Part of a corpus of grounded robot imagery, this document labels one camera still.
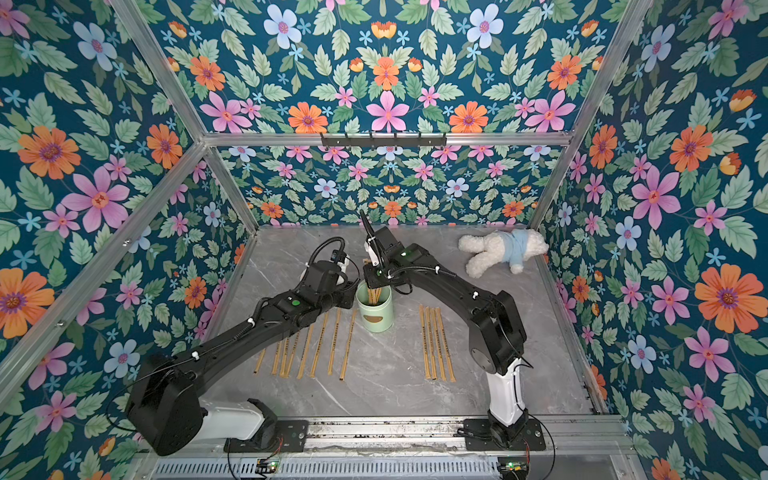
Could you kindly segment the tan paper straw eleventh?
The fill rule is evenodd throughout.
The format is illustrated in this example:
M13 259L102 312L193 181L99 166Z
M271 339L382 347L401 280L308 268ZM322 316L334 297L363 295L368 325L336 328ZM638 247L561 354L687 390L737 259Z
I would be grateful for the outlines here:
M445 372L443 349L442 349L442 343L441 343L441 333L440 333L440 326L439 326L436 308L431 309L431 321L432 321L434 351L435 351L434 353L435 369L436 369L435 378L440 379L441 381L445 381L447 379L447 376Z

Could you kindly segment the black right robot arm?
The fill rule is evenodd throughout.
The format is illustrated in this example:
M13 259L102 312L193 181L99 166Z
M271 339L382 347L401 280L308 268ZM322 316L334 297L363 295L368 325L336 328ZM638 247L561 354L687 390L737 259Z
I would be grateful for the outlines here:
M367 285L421 289L456 313L467 324L470 355L487 375L490 421L505 429L525 423L520 374L527 333L513 297L473 285L424 247L405 246L388 228L374 229L364 212L359 216L370 258L363 268Z

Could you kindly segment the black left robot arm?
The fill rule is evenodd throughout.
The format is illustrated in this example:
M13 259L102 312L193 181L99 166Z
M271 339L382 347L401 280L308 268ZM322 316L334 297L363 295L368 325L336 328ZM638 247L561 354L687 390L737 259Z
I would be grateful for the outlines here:
M202 440L231 439L267 451L277 444L276 414L263 402L211 403L203 395L236 367L312 325L322 314L348 309L356 281L346 273L346 242L336 236L329 259L312 252L299 283L257 302L245 320L180 354L145 358L131 386L125 415L159 456Z

